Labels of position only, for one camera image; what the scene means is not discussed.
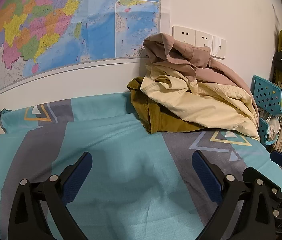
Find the metal bolt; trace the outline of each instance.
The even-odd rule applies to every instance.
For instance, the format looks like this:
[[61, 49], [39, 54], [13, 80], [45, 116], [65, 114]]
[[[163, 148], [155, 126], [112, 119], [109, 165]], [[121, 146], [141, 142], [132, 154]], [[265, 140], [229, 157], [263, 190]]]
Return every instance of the metal bolt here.
[[226, 176], [226, 178], [227, 178], [227, 180], [228, 181], [234, 181], [236, 178], [233, 176], [233, 175], [231, 175], [231, 174], [228, 174], [227, 176]]
[[58, 175], [52, 175], [50, 176], [49, 180], [54, 182], [54, 181], [57, 181], [58, 177], [59, 177]]
[[20, 184], [21, 184], [22, 186], [24, 186], [24, 185], [27, 184], [27, 182], [28, 182], [27, 179], [22, 179], [21, 182], [20, 182]]
[[257, 184], [258, 184], [259, 186], [262, 186], [262, 185], [263, 185], [263, 181], [262, 181], [261, 179], [257, 179]]
[[279, 216], [279, 211], [277, 209], [275, 209], [273, 211], [273, 215], [277, 218]]

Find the cream shirt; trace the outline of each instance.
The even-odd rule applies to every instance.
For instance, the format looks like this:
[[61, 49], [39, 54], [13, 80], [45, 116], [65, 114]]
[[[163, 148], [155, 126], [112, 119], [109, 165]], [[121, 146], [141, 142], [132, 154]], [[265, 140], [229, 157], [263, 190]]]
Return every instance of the cream shirt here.
[[141, 91], [182, 120], [208, 128], [236, 130], [260, 140], [251, 96], [242, 88], [217, 83], [190, 82], [180, 72], [146, 65]]

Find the map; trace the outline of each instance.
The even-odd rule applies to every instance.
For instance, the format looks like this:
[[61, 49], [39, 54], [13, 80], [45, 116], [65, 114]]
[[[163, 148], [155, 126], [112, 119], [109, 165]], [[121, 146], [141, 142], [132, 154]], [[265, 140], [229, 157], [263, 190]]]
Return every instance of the map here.
[[63, 66], [146, 56], [159, 0], [0, 0], [0, 90]]

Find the pink garment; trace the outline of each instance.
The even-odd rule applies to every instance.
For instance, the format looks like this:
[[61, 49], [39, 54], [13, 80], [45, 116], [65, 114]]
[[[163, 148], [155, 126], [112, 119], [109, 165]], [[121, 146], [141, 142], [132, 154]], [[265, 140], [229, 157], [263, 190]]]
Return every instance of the pink garment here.
[[259, 112], [248, 85], [236, 72], [210, 56], [209, 47], [195, 47], [176, 41], [172, 36], [159, 33], [146, 38], [143, 42], [150, 62], [180, 72], [191, 82], [231, 85], [245, 90], [252, 98], [258, 119]]

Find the bed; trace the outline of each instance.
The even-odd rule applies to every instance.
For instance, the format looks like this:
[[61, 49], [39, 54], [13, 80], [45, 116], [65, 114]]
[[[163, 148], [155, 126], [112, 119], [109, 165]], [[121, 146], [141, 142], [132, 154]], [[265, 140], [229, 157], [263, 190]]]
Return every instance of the bed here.
[[[85, 151], [93, 166], [67, 208], [90, 240], [195, 239], [216, 209], [192, 168], [195, 150], [238, 179], [252, 166], [282, 191], [282, 170], [259, 141], [215, 129], [149, 135], [130, 93], [4, 109], [0, 124], [1, 239], [7, 239], [18, 183], [60, 174]], [[54, 237], [62, 239], [43, 209]]]

